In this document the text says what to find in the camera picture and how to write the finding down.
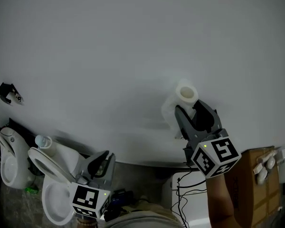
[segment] toilet seat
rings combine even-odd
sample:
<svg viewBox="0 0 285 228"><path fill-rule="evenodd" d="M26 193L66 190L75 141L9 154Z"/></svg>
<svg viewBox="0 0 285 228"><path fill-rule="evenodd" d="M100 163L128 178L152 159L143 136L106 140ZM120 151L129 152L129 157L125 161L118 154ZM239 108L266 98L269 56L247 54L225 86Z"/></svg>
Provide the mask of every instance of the toilet seat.
<svg viewBox="0 0 285 228"><path fill-rule="evenodd" d="M29 158L45 174L42 206L46 217L55 225L68 223L75 215L69 203L69 186L75 182L84 157L77 151L54 142L56 153L49 157L41 149L30 148Z"/></svg>
<svg viewBox="0 0 285 228"><path fill-rule="evenodd" d="M29 170L29 146L24 138L9 127L0 131L1 178L5 185L24 189L29 187L35 176Z"/></svg>
<svg viewBox="0 0 285 228"><path fill-rule="evenodd" d="M13 135L14 133L15 133L15 131L11 129L8 136ZM0 135L0 146L2 148L5 148L11 155L13 155L15 157L15 153L14 153L13 149L11 148L11 146L5 141L5 139L1 135Z"/></svg>
<svg viewBox="0 0 285 228"><path fill-rule="evenodd" d="M47 218L57 226L67 224L75 215L69 203L68 185L45 175L42 186L42 206Z"/></svg>
<svg viewBox="0 0 285 228"><path fill-rule="evenodd" d="M39 149L30 148L28 155L38 169L53 180L67 185L75 182L75 178L69 172Z"/></svg>

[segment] wire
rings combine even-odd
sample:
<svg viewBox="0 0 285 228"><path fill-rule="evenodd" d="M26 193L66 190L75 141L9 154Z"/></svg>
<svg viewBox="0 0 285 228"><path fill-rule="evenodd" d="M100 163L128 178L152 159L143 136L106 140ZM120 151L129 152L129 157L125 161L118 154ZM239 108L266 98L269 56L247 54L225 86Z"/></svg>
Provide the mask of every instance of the wire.
<svg viewBox="0 0 285 228"><path fill-rule="evenodd" d="M201 194L201 193L206 193L206 192L198 192L198 193L186 194L185 196L196 195L196 194Z"/></svg>
<svg viewBox="0 0 285 228"><path fill-rule="evenodd" d="M205 179L204 181L198 183L198 184L194 184L194 185L191 185L191 186L179 187L179 188L193 188L193 187L195 187L195 186L199 186L199 185L203 184L204 182L206 182L206 179Z"/></svg>
<svg viewBox="0 0 285 228"><path fill-rule="evenodd" d="M189 223L186 221L186 219L187 219L187 218L186 218L186 215L185 215L185 213L184 213L184 211L183 211L184 207L185 207L186 204L188 203L188 199L186 199L184 196L196 195L196 194L200 194L200 193L205 193L206 189L205 189L205 190L199 190L199 189L196 189L196 190L189 190L189 191L185 192L183 195L180 195L180 188L191 188L191 187L195 187L195 186L198 186L198 185L204 183L206 180L204 180L204 181L202 181L202 182L200 182L200 183L198 183L198 184L191 185L191 186L181 187L181 186L180 186L180 181L181 181L185 176L187 176L187 175L189 175L189 174L191 174L191 173L193 172L193 169L192 169L188 164L187 164L187 166L190 168L190 172L187 173L187 174L185 174L185 175L183 175L181 178L178 178L178 180L177 180L178 186L177 186L177 189L175 190L175 191L176 191L176 195L178 196L178 202L176 202L175 204L173 204L173 206L170 208L170 210L171 210L173 213L175 213L175 214L177 214L178 216L180 216L180 218L181 218L181 220L182 220L182 222L183 222L182 225L183 225L185 228L190 228ZM187 194L187 193L192 192L192 191L200 191L200 192L199 192L199 193ZM182 206L182 208L180 208L181 200L182 200L182 199L185 199L185 200L186 200L186 203ZM172 208L173 208L176 204L178 204L179 214L178 214L177 212L174 212L174 211L172 210Z"/></svg>

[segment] floor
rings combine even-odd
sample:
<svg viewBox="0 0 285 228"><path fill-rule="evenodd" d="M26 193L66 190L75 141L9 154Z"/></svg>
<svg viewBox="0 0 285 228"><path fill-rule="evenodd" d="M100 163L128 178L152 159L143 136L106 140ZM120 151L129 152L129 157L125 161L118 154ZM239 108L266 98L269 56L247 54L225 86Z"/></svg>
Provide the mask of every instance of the floor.
<svg viewBox="0 0 285 228"><path fill-rule="evenodd" d="M153 168L138 165L117 163L115 166L113 189L126 188L132 190L135 198L146 195L150 202L161 201L163 183L172 175L173 169ZM30 194L23 190L11 189L1 182L0 188L0 220L5 228L55 228L43 212L41 192L43 178L37 177L35 184L38 194ZM76 221L63 226L76 228Z"/></svg>

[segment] white wall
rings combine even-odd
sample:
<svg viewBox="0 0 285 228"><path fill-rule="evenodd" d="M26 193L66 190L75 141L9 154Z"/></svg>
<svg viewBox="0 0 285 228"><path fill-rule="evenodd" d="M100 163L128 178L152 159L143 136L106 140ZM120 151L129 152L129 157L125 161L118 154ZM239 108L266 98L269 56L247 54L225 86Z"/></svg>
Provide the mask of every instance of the white wall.
<svg viewBox="0 0 285 228"><path fill-rule="evenodd" d="M25 100L0 105L37 133L183 162L160 111L182 77L240 150L285 144L285 0L0 0L0 84Z"/></svg>

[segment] toilet paper roll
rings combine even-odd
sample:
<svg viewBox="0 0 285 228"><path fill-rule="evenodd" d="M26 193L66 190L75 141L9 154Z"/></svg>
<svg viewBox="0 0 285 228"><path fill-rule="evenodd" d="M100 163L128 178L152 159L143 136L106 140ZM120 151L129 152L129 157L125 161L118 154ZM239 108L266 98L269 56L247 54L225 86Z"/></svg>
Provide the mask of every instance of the toilet paper roll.
<svg viewBox="0 0 285 228"><path fill-rule="evenodd" d="M193 84L187 79L181 79L176 89L162 105L161 114L170 126L175 138L181 138L181 131L174 114L175 107L179 105L192 118L195 114L195 110L192 107L198 99L199 94Z"/></svg>
<svg viewBox="0 0 285 228"><path fill-rule="evenodd" d="M49 157L53 157L56 154L56 143L51 137L45 137L48 139L48 144L46 146L39 146L39 149L47 154Z"/></svg>

